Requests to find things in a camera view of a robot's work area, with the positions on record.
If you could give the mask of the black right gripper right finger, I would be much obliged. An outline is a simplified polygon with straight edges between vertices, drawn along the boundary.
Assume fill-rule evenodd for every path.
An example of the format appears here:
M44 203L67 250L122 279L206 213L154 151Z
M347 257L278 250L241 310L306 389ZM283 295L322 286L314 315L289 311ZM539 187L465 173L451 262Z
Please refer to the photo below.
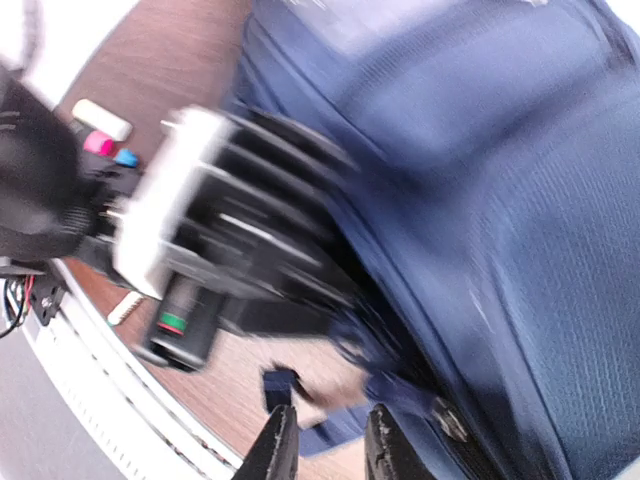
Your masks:
M367 479L435 479L383 404L371 410L364 440Z

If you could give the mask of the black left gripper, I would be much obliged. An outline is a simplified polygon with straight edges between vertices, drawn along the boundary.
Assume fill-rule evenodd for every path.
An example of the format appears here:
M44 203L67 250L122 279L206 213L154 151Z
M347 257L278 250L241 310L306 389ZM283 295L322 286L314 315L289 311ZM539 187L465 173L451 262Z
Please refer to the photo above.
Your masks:
M115 231L115 270L158 302L137 353L194 372L220 330L326 336L362 297L362 269L329 212L354 169L283 117L177 111Z

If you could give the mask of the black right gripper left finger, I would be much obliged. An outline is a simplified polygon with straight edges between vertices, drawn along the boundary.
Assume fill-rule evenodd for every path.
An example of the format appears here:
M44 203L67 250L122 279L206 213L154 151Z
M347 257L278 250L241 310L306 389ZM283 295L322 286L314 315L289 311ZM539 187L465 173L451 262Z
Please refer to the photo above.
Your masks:
M293 480L297 478L299 428L293 406L275 408L234 480Z

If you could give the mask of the navy blue student backpack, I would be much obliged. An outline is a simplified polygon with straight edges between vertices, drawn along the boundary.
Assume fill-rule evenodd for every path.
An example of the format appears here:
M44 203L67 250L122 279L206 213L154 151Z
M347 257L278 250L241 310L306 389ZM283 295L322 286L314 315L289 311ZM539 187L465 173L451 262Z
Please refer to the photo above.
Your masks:
M604 1L257 1L229 95L357 169L367 394L415 476L639 475L639 37Z

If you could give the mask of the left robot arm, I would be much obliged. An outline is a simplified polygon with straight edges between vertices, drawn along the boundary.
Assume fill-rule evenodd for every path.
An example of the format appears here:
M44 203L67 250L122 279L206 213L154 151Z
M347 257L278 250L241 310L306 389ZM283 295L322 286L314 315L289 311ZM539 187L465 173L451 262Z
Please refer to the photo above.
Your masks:
M157 301L136 351L187 372L222 329L361 342L361 272L329 213L353 164L331 142L256 109L194 106L144 171L88 140L2 72L3 274L83 260Z

